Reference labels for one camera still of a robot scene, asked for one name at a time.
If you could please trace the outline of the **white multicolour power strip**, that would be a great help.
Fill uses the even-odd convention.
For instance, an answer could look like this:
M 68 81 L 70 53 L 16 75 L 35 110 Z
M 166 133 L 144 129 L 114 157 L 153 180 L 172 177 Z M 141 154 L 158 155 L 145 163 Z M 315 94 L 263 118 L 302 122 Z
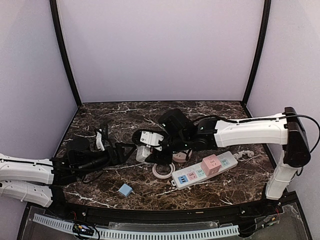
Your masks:
M 174 171 L 171 175 L 171 184 L 182 190 L 222 174 L 237 165 L 238 161 L 230 151 L 220 155 L 212 154 L 199 163 Z

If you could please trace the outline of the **pink cube socket adapter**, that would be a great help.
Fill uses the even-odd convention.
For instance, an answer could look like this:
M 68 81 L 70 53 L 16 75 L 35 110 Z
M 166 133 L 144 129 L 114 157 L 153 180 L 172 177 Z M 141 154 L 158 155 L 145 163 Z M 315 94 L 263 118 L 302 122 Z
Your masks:
M 216 174 L 221 168 L 222 164 L 218 157 L 215 154 L 212 154 L 204 157 L 200 166 L 204 171 L 204 174 L 208 177 Z

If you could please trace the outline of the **white plug adapter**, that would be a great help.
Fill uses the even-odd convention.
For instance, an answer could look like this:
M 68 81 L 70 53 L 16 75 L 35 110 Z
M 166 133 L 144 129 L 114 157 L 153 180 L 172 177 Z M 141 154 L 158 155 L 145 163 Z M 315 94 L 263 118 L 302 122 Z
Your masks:
M 136 161 L 139 163 L 146 163 L 147 157 L 151 154 L 151 150 L 147 146 L 139 146 L 136 152 Z

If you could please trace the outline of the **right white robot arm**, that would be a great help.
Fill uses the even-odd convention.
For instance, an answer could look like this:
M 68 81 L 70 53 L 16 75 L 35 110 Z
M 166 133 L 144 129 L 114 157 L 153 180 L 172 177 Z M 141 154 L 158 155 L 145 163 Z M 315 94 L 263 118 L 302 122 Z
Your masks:
M 306 131 L 301 115 L 292 107 L 271 116 L 227 119 L 208 115 L 190 120 L 180 109 L 164 113 L 158 123 L 162 130 L 142 130 L 141 144 L 154 151 L 147 160 L 163 163 L 174 153 L 216 150 L 235 145 L 276 144 L 282 147 L 280 160 L 265 187 L 265 197 L 279 200 L 298 169 L 311 160 Z

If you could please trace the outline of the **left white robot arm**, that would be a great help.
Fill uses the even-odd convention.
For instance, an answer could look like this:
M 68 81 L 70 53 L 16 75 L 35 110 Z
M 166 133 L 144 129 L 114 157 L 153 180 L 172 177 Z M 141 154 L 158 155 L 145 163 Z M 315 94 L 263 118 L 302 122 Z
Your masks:
M 26 159 L 0 156 L 0 194 L 48 208 L 65 202 L 63 186 L 102 171 L 104 168 L 125 163 L 136 146 L 107 140 L 107 146 L 91 151 L 90 141 L 78 137 L 67 144 L 62 157 Z

